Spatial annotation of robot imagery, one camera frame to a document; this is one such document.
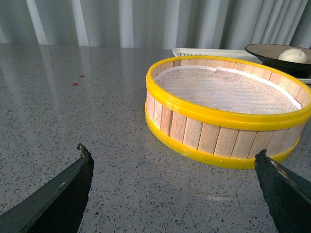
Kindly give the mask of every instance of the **yellow plastic ring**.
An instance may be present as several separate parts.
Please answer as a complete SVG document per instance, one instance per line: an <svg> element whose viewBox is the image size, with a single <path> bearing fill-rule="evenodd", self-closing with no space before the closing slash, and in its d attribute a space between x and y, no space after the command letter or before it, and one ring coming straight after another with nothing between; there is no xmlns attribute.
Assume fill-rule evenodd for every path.
<svg viewBox="0 0 311 233"><path fill-rule="evenodd" d="M146 122L151 130L151 132L166 146L173 149L177 153L180 153L188 158L197 160L202 163L214 165L214 166L221 166L226 168L235 168L235 169L254 169L255 168L255 159L239 159L239 158L230 158L230 157L224 157L214 154L209 154L203 151L196 150L194 148L191 148L189 146L186 146L180 142L175 141L171 137L167 136L165 133L163 133L155 124L151 121L145 105L145 112L146 112ZM277 155L270 156L272 159L274 159L277 162L281 162L284 159L286 159L290 153L293 151L295 146L298 144L300 137L298 137L295 144L289 148L287 151L282 152Z"/></svg>
<svg viewBox="0 0 311 233"><path fill-rule="evenodd" d="M162 64L184 59L225 60L260 67L265 70L278 73L286 77L287 79L290 79L291 81L297 83L306 91L307 95L311 99L311 89L307 85L305 85L297 78L289 74L286 74L282 71L279 71L277 69L233 58L224 58L215 56L173 57L159 61L150 67L147 73L146 87L148 92L158 102L160 102L162 105L166 106L167 108L171 109L174 112L198 120L200 122L208 123L215 126L239 130L251 130L251 131L273 131L273 130L288 129L307 122L311 117L311 102L304 108L290 113L274 114L274 115L255 115L255 114L233 113L208 108L183 100L177 96L174 96L156 84L156 82L153 80L152 72L156 67Z"/></svg>

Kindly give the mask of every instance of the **white curtain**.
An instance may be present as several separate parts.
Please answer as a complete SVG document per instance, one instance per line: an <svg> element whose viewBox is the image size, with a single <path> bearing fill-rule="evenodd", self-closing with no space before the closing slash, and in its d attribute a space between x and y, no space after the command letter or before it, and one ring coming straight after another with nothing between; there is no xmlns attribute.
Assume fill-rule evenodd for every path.
<svg viewBox="0 0 311 233"><path fill-rule="evenodd" d="M311 0L1 0L0 43L311 47Z"/></svg>

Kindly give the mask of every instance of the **steamer basket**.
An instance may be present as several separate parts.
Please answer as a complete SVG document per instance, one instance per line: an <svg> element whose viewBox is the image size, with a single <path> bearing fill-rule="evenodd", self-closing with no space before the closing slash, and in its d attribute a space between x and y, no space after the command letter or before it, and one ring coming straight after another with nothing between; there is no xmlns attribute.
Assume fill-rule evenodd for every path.
<svg viewBox="0 0 311 233"><path fill-rule="evenodd" d="M223 67L275 83L300 103L301 109L271 115L243 114L204 107L162 89L154 80L178 66ZM297 145L311 116L311 89L279 70L237 59L186 56L165 59L150 67L147 78L146 121L165 145L191 159L214 166L254 169L255 155L280 162Z"/></svg>

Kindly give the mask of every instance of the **gray countertop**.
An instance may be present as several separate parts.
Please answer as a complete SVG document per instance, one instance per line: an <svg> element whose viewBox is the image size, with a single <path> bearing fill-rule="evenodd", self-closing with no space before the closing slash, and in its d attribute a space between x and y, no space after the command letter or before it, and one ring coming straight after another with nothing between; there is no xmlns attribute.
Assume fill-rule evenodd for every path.
<svg viewBox="0 0 311 233"><path fill-rule="evenodd" d="M254 170L193 161L148 129L146 73L172 56L0 44L0 214L72 164L81 142L95 161L81 233L276 232ZM310 131L282 164L311 181Z"/></svg>

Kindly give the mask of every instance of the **steamed bun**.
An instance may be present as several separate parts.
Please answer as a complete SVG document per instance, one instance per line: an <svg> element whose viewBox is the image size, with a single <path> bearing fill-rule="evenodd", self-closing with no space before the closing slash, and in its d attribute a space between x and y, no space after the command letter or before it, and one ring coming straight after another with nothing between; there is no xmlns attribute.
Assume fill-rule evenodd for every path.
<svg viewBox="0 0 311 233"><path fill-rule="evenodd" d="M305 63L307 61L307 56L300 49L290 49L284 51L278 59L288 62Z"/></svg>

